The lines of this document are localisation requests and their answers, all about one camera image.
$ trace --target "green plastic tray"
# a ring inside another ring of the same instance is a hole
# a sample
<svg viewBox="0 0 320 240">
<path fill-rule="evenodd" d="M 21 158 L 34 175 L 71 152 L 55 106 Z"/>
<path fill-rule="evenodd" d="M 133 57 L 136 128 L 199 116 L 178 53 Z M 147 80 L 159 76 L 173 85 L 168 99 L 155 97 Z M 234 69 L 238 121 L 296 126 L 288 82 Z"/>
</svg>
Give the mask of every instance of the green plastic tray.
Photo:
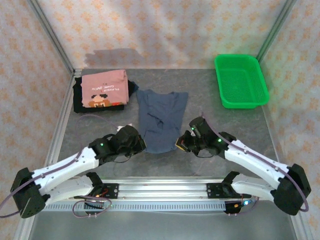
<svg viewBox="0 0 320 240">
<path fill-rule="evenodd" d="M 221 54 L 214 60 L 222 105 L 227 109 L 254 109 L 269 101 L 257 59 L 245 54 Z"/>
</svg>

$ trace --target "patterned wall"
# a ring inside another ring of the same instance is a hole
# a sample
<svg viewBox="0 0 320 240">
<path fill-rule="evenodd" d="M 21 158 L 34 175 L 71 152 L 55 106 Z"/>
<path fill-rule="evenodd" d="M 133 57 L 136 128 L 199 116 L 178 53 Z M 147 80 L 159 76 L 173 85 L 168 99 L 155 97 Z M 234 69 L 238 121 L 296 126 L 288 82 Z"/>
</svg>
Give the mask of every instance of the patterned wall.
<svg viewBox="0 0 320 240">
<path fill-rule="evenodd" d="M 26 0 L 1 0 L 0 13 L 2 201 L 20 169 L 43 167 L 70 75 Z M 0 215 L 15 211 L 11 199 Z M 13 239 L 19 219 L 0 220 L 0 239 Z"/>
<path fill-rule="evenodd" d="M 268 104 L 276 149 L 287 164 L 304 167 L 311 184 L 306 214 L 320 239 L 320 6 L 297 1 L 262 70 L 270 91 Z"/>
<path fill-rule="evenodd" d="M 257 55 L 285 0 L 39 0 L 75 68 L 211 66 Z"/>
</svg>

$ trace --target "pink t-shirt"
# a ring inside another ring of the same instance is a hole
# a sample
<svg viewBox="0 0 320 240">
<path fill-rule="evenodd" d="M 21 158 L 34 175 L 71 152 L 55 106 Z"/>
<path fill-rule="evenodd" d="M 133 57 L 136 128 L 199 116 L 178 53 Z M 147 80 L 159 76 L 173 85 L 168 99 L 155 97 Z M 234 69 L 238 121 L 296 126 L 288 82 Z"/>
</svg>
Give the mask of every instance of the pink t-shirt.
<svg viewBox="0 0 320 240">
<path fill-rule="evenodd" d="M 112 70 L 82 76 L 82 104 L 101 108 L 127 104 L 129 101 L 126 70 Z"/>
</svg>

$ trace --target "floral wallpaper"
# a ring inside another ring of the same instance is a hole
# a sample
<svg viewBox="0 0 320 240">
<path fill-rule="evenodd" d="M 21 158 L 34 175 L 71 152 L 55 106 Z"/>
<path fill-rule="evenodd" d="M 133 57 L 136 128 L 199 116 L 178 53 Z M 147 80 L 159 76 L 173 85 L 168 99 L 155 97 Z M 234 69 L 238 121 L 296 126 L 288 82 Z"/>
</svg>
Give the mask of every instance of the floral wallpaper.
<svg viewBox="0 0 320 240">
<path fill-rule="evenodd" d="M 26 0 L 1 0 L 0 13 L 3 201 L 20 169 L 43 167 L 70 75 Z M 15 211 L 11 199 L 0 215 Z M 19 220 L 0 219 L 0 239 L 13 239 Z"/>
<path fill-rule="evenodd" d="M 280 160 L 301 165 L 312 192 L 305 214 L 320 239 L 320 6 L 300 0 L 262 62 L 269 126 Z"/>
<path fill-rule="evenodd" d="M 39 0 L 74 68 L 204 69 L 259 52 L 285 0 Z"/>
</svg>

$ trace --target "green basket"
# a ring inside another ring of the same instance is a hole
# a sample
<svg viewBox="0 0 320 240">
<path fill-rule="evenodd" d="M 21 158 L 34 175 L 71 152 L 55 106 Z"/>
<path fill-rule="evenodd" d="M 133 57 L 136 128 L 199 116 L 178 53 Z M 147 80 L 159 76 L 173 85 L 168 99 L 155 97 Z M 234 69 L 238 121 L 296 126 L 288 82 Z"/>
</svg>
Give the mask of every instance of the green basket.
<svg viewBox="0 0 320 240">
<path fill-rule="evenodd" d="M 227 109 L 254 109 L 269 101 L 258 60 L 245 54 L 221 54 L 214 60 L 222 105 Z"/>
</svg>

